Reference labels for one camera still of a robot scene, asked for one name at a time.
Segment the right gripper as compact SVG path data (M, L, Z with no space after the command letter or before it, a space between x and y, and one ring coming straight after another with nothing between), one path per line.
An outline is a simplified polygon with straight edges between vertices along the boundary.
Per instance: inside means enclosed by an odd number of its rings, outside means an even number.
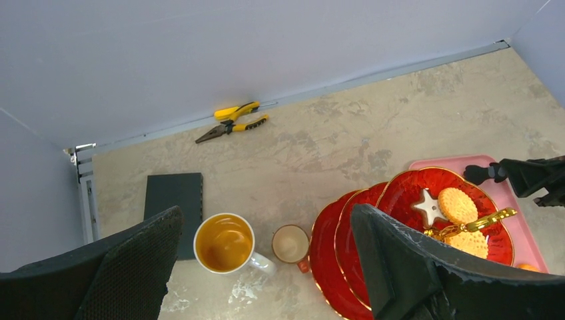
M500 164L517 197L529 197L545 189L548 192L545 196L534 199L537 206L564 207L563 155L551 159L525 161L503 159Z

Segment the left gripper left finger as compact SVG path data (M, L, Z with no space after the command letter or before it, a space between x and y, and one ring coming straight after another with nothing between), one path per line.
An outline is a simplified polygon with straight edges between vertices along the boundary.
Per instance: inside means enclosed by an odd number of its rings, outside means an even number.
M157 319L177 260L174 206L124 231L1 274L2 319Z

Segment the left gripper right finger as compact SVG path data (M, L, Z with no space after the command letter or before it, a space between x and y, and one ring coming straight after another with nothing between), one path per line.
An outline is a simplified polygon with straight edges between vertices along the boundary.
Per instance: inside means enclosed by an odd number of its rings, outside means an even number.
M375 319L563 319L564 278L481 259L372 205L350 224Z

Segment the red three-tier cake stand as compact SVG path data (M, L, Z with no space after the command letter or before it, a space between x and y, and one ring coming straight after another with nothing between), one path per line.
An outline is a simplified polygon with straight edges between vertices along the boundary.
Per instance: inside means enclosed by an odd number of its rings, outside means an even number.
M466 193L473 200L479 218L494 213L500 206L514 211L518 209L509 193L486 193L449 169L423 167L404 171L390 182L351 191L320 212L312 226L308 261L316 286L338 316L343 319L372 319L366 284L347 222L353 206L375 205L420 232L443 230L451 226L452 221L436 219L429 222L424 210L416 208L416 204L424 200L422 191L436 199L447 188Z

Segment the white star cookie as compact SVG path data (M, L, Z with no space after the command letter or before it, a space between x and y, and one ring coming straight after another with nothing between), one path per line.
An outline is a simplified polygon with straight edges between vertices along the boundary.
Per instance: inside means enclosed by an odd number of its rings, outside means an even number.
M411 208L421 214L424 229L431 229L436 221L448 222L440 210L438 200L432 197L428 189L421 190L420 199Z

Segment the pink serving tray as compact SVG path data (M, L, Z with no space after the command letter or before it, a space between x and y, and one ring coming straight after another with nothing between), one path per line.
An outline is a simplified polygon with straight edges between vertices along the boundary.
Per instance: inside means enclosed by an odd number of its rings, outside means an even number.
M422 169L425 167L443 167L462 176L464 170L469 165L485 167L495 161L495 159L488 155L466 155L418 160L412 162L408 168ZM535 266L539 271L547 273L548 268L543 256L534 240L533 234L509 183L507 181L495 183L493 180L487 180L479 185L479 188L492 198L498 209L511 207L518 212L517 215L502 221L514 247L512 265L516 267L520 264L529 264Z

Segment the round orange cookie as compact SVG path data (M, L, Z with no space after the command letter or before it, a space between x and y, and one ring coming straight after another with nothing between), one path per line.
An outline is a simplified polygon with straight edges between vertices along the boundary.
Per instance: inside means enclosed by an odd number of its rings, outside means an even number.
M459 249L470 255L486 259L488 256L488 242L479 231L477 232L461 232L451 237L446 237L444 242L456 249Z

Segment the round cracker cookie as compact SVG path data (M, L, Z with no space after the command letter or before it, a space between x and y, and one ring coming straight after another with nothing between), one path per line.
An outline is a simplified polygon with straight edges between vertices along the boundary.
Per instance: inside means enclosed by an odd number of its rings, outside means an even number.
M442 214L454 224L471 223L478 219L473 200L457 188L443 189L438 194L438 205Z

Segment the metal tongs black tips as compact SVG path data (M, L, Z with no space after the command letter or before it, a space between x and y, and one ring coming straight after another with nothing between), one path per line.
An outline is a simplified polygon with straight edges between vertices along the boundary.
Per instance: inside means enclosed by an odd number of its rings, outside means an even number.
M486 167L468 165L464 170L463 176L467 181L475 185L481 185L490 179L495 183L501 183L508 178L505 169L496 162L492 162Z

